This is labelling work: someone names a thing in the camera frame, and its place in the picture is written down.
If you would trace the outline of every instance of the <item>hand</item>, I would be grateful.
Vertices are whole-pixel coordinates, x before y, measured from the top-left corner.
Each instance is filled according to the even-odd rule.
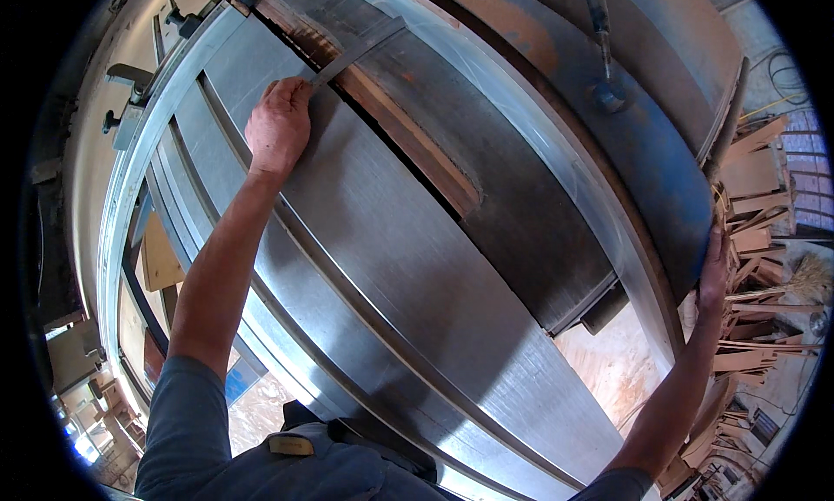
[[[698,287],[700,315],[721,316],[724,311],[724,295],[727,287],[727,251],[730,238],[721,226],[710,231],[710,244],[706,248],[701,284]]]
[[[312,91],[313,86],[298,77],[266,87],[246,123],[250,175],[264,176],[277,186],[284,183],[309,141],[307,104]]]

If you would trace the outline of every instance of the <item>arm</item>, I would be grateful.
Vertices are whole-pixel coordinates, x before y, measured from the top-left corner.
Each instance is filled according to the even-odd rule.
[[[246,180],[194,260],[177,301],[169,357],[199,360],[222,382],[261,235],[309,139],[310,93],[311,86],[301,78],[266,88],[246,124],[252,149]]]
[[[704,398],[721,335],[729,242],[721,228],[714,226],[701,274],[698,323],[692,337],[603,472],[639,468],[654,481],[681,449]]]

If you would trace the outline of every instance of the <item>leather tag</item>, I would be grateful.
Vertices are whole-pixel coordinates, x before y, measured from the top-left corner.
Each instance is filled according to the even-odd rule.
[[[298,436],[273,436],[269,439],[269,452],[290,456],[312,456],[313,444]]]

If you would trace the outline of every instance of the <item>broom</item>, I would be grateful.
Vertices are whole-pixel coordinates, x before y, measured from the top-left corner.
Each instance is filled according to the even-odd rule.
[[[791,279],[782,286],[767,287],[757,291],[735,293],[727,295],[725,300],[735,302],[750,298],[766,297],[778,293],[791,292],[798,298],[805,300],[818,299],[822,303],[828,303],[831,299],[831,267],[823,262],[816,254],[806,254],[794,272]]]

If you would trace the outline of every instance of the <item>person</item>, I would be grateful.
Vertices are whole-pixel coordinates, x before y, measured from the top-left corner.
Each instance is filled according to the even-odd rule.
[[[455,498],[381,445],[334,441],[315,418],[231,457],[224,397],[229,352],[261,235],[309,139],[311,91],[301,78],[270,83],[246,125],[252,150],[248,175],[194,260],[177,302],[137,474],[135,493],[141,498]],[[719,339],[726,246],[723,231],[715,227],[689,343],[619,453],[573,499],[642,498],[684,443]]]

